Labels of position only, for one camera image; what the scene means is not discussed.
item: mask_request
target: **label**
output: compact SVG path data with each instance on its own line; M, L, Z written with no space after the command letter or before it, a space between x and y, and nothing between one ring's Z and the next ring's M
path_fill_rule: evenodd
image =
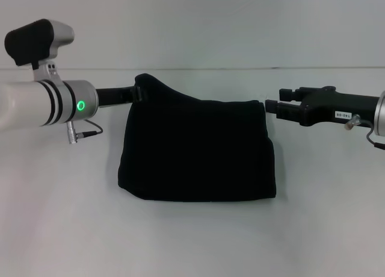
M351 113L346 113L344 111L336 111L335 118L350 120L352 118L352 115Z

